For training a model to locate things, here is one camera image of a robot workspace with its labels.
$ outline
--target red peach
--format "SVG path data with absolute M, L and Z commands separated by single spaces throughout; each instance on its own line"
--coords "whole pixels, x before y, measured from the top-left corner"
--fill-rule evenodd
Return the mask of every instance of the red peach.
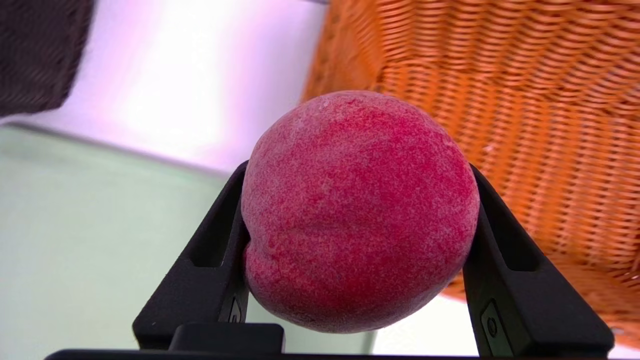
M 460 271 L 479 197 L 469 164 L 418 108 L 364 91 L 316 97 L 257 142 L 244 178 L 246 282 L 322 332 L 388 326 Z

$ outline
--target fuzzy peach skin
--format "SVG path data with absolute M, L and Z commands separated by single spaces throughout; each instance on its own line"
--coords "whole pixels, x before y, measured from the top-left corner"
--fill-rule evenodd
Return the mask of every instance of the fuzzy peach skin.
M 445 130 L 386 95 L 344 91 L 285 114 L 255 146 L 241 209 L 246 282 L 321 332 L 388 326 L 460 271 L 479 197 Z

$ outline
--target light green surface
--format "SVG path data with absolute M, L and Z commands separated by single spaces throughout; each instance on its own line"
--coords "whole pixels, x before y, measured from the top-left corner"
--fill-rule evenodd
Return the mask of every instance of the light green surface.
M 226 179 L 55 136 L 0 127 L 0 359 L 135 348 L 131 322 Z M 279 322 L 287 352 L 357 354 L 372 334 Z

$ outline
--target white wall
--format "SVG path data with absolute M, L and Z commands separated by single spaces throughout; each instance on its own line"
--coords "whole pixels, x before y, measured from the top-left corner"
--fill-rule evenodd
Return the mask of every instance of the white wall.
M 298 103 L 325 10 L 302 0 L 100 0 L 70 98 L 27 123 L 231 172 Z

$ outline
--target dark wicker basket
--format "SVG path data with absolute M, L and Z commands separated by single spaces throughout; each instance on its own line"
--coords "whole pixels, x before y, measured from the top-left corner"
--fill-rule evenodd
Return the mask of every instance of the dark wicker basket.
M 0 0 L 0 117 L 63 104 L 92 13 L 93 0 Z

